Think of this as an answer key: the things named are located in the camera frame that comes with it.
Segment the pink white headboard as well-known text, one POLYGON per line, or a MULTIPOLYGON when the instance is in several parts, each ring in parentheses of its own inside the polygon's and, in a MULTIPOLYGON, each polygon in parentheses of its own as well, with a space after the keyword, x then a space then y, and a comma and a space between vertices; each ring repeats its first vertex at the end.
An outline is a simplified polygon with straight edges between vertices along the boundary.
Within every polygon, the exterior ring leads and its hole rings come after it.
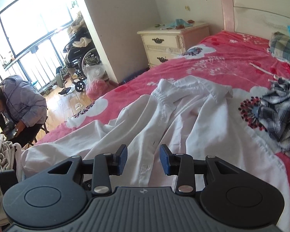
POLYGON ((224 29, 270 39, 273 32, 287 35, 290 0, 221 0, 224 29))

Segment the seated person grey jacket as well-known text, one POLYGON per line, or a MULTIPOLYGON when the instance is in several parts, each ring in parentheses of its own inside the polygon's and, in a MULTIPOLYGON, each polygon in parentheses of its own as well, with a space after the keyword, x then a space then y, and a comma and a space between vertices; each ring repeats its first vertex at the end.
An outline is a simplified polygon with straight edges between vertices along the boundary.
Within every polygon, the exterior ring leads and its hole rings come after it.
POLYGON ((19 75, 11 75, 0 83, 0 128, 5 119, 13 122, 16 134, 9 141, 24 147, 32 142, 47 119, 46 99, 33 85, 19 75))

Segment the white button shirt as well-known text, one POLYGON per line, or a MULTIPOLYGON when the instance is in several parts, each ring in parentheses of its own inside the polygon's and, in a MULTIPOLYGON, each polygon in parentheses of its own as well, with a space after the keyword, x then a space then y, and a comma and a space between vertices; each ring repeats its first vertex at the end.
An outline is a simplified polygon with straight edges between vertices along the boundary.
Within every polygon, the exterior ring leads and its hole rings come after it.
POLYGON ((243 100, 265 91, 255 86, 246 92, 191 75, 175 82, 162 79, 109 123, 95 120, 55 142, 29 148, 22 153, 22 168, 31 177, 71 156, 92 159, 125 144, 128 160, 123 174, 111 177, 112 187, 174 186, 175 177, 163 172, 160 145, 194 159, 217 156, 282 193, 285 207, 278 227, 290 231, 290 186, 278 145, 267 132, 250 128, 239 113, 243 100))

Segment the clothes heap on wheelchair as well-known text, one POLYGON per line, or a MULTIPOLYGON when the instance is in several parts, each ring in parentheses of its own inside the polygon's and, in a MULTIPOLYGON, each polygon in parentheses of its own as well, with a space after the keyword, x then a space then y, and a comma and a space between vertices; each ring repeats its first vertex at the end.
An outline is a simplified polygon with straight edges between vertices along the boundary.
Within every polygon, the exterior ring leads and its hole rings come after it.
POLYGON ((72 47, 87 47, 91 43, 91 36, 81 12, 78 12, 77 18, 69 25, 67 33, 69 36, 69 42, 65 46, 67 51, 72 47))

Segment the black wheelchair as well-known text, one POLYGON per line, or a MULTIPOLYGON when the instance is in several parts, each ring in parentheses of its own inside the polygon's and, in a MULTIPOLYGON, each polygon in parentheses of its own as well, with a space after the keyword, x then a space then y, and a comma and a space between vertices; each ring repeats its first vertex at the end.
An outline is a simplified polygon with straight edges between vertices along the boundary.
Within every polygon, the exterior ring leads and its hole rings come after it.
POLYGON ((77 92, 84 92, 86 80, 83 72, 84 66, 94 66, 101 63, 93 40, 91 39, 91 43, 87 47, 72 47, 68 51, 64 47, 63 52, 66 53, 64 66, 56 69, 55 77, 57 86, 62 89, 59 94, 66 95, 71 90, 70 87, 65 86, 67 78, 70 79, 77 92))

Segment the blue cloth on nightstand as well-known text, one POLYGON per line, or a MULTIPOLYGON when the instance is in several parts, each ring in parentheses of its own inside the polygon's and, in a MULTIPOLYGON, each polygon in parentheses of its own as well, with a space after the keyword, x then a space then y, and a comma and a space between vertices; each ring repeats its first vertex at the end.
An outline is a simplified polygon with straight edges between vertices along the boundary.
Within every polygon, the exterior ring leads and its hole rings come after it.
POLYGON ((192 27, 193 25, 183 19, 176 19, 175 21, 161 26, 161 29, 184 29, 186 27, 192 27))

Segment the red plastic bag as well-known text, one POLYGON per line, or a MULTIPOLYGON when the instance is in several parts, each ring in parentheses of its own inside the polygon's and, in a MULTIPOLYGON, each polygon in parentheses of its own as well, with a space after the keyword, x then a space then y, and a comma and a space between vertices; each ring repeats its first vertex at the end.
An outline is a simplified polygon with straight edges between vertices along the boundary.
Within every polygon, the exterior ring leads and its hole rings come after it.
POLYGON ((108 76, 102 64, 94 66, 84 66, 85 91, 88 98, 92 101, 100 98, 109 91, 107 84, 108 76))

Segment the red floral bed blanket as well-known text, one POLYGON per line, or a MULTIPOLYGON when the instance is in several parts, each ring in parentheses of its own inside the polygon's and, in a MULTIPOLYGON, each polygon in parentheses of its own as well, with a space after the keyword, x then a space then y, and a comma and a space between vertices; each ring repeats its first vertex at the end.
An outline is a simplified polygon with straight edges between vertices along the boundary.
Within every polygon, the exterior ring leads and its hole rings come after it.
MULTIPOLYGON (((250 35, 220 32, 208 37, 184 55, 108 92, 84 113, 77 114, 50 132, 37 145, 55 142, 95 120, 109 123, 137 98, 152 93, 162 79, 175 82, 191 75, 246 92, 255 86, 264 87, 267 91, 274 74, 290 77, 290 66, 273 58, 267 46, 265 39, 250 35)), ((265 131, 260 125, 254 125, 253 118, 244 112, 246 100, 257 102, 261 96, 252 95, 243 100, 239 105, 239 113, 250 128, 265 131)), ((290 158, 280 149, 277 156, 286 167, 290 186, 290 158)))

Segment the plaid checkered shirt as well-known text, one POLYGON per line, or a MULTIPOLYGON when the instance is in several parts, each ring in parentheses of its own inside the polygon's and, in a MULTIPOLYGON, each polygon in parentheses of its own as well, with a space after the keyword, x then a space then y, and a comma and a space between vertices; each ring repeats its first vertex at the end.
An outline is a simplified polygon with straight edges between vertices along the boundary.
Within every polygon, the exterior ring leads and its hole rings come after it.
POLYGON ((261 97, 258 120, 281 151, 290 157, 290 79, 273 81, 261 97))

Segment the cream bedside nightstand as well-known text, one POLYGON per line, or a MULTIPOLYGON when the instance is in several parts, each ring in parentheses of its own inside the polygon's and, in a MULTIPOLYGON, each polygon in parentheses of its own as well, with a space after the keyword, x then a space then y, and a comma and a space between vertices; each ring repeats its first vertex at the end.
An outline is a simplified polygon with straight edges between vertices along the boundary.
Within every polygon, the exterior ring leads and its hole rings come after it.
POLYGON ((210 35, 209 24, 195 22, 182 29, 149 28, 138 31, 150 68, 183 54, 210 35))

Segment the blue water bottle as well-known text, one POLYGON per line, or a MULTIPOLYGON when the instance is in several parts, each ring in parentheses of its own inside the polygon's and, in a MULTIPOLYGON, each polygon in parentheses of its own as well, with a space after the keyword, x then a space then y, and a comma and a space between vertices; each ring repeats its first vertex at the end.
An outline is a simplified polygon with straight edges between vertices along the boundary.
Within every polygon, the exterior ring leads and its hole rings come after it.
POLYGON ((122 84, 128 83, 129 81, 137 78, 138 76, 142 75, 143 73, 147 72, 148 70, 149 70, 149 68, 145 68, 145 69, 139 70, 137 72, 134 72, 133 74, 131 74, 128 77, 126 77, 125 79, 123 79, 123 81, 120 84, 122 85, 122 84))

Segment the plaid pillow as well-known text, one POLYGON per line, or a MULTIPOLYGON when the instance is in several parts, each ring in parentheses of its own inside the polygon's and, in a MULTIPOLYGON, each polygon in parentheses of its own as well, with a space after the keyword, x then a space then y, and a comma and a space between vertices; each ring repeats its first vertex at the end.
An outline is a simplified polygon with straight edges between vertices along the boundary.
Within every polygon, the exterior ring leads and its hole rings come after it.
POLYGON ((290 37, 281 32, 272 33, 269 51, 273 57, 290 64, 290 37))

